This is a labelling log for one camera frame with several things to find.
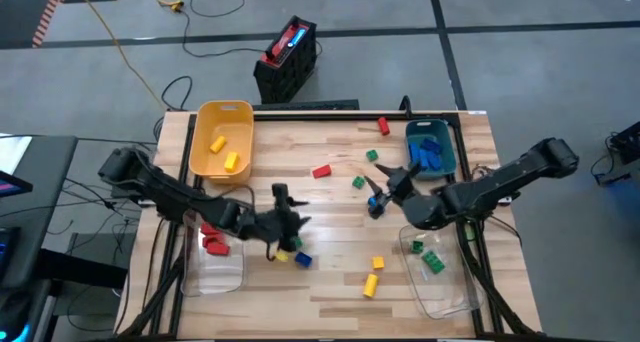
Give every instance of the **gray floor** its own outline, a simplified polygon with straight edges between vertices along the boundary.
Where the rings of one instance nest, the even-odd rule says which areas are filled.
[[[234,0],[198,0],[210,12]],[[441,0],[448,26],[574,23],[640,19],[640,0]],[[194,18],[193,35],[274,32],[291,14],[320,30],[433,27],[430,0],[246,0],[228,17]],[[99,3],[118,36],[181,36],[179,16],[153,0]],[[47,41],[106,38],[86,6],[58,7]],[[565,138],[581,157],[562,181],[540,181],[514,204],[518,229],[544,330],[555,336],[634,341],[640,335],[640,194],[620,183],[596,187],[589,166],[612,131],[640,119],[638,29],[451,35],[469,109],[487,110],[503,162],[547,136]],[[298,101],[358,98],[362,109],[395,109],[402,95],[417,108],[455,109],[438,37],[325,38],[318,68]],[[196,51],[268,41],[206,43]],[[177,44],[127,47],[158,93],[189,74],[197,109],[213,99],[258,103],[251,72],[256,55],[195,59]],[[151,140],[161,112],[113,48],[0,51],[3,131]],[[178,91],[170,94],[178,101]],[[71,176],[96,183],[116,145],[82,142]],[[107,216],[99,206],[59,209],[52,231],[89,233]],[[108,228],[118,221],[110,221]],[[50,236],[62,250],[70,234]],[[112,319],[83,320],[102,328]],[[57,341],[86,339],[60,323]]]

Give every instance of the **wooden tabletop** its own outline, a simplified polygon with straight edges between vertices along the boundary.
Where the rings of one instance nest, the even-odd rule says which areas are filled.
[[[459,113],[470,166],[496,167],[498,157],[489,119],[483,113]],[[187,112],[167,113],[154,163],[170,175],[178,175],[187,133]],[[268,262],[265,244],[257,241],[233,243],[227,261],[207,259],[200,263],[242,265],[244,284],[234,292],[185,297],[179,338],[416,338],[471,337],[470,313],[435,320],[424,315],[416,302],[398,248],[398,232],[407,225],[402,212],[390,206],[383,217],[372,220],[367,214],[368,188],[351,186],[355,176],[368,175],[384,185],[385,176],[365,158],[375,149],[379,163],[406,165],[404,127],[406,122],[389,122],[391,134],[381,136],[375,121],[345,122],[256,122],[251,179],[258,210],[272,208],[272,183],[287,183],[290,194],[310,205],[300,207],[312,219],[301,231],[304,250],[313,257],[310,269],[300,269],[292,261]],[[330,164],[332,175],[314,179],[311,170]],[[443,182],[419,182],[423,192]],[[215,195],[228,187],[205,188]],[[247,192],[235,197],[249,201]],[[496,216],[514,225],[509,208],[499,208]],[[151,246],[160,218],[155,211],[142,214],[131,257],[130,293],[122,329],[141,311]],[[155,249],[150,293],[156,288],[167,223]],[[518,240],[509,232],[487,224],[485,238],[493,277],[498,290],[531,328],[540,329],[527,270]],[[373,299],[362,296],[365,279],[372,273],[371,258],[383,256],[385,268]],[[219,285],[240,280],[220,277],[215,268],[202,273],[202,280],[190,272],[186,287],[190,295],[199,290],[212,292]],[[161,331],[169,324],[171,300],[165,303]],[[483,317],[490,330],[486,303]]]

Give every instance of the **green block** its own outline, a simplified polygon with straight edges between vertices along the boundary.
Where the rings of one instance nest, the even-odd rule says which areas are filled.
[[[411,242],[411,253],[422,253],[424,249],[424,243],[422,241],[413,241]]]
[[[431,268],[433,274],[442,272],[445,267],[444,263],[440,261],[440,258],[438,258],[433,251],[427,251],[427,253],[422,256],[422,260]]]
[[[299,250],[300,248],[302,248],[302,246],[304,246],[300,237],[293,237],[293,243],[296,245],[296,250]]]
[[[378,159],[378,152],[376,150],[367,151],[367,159],[369,162],[373,162]]]
[[[353,185],[353,187],[357,189],[362,189],[362,186],[364,186],[364,182],[365,182],[364,178],[358,176],[353,179],[353,183],[351,183],[351,185]]]

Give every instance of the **yellow bin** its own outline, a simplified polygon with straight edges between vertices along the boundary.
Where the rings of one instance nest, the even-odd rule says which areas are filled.
[[[227,143],[220,152],[209,147],[216,138],[224,136]],[[189,169],[214,183],[243,183],[251,175],[253,145],[253,107],[246,101],[211,101],[198,111],[191,144]],[[229,152],[238,153],[235,171],[224,169]]]

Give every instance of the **blue plastic basket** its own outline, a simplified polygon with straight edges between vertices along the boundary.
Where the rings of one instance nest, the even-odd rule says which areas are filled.
[[[427,169],[420,171],[416,175],[416,179],[436,179],[456,171],[456,156],[453,152],[453,144],[449,135],[447,123],[438,119],[413,121],[407,124],[405,130],[407,140],[407,154],[409,156],[409,164],[411,164],[411,152],[409,144],[415,143],[418,146],[425,138],[437,142],[442,147],[440,158],[442,160],[442,168],[439,170]]]

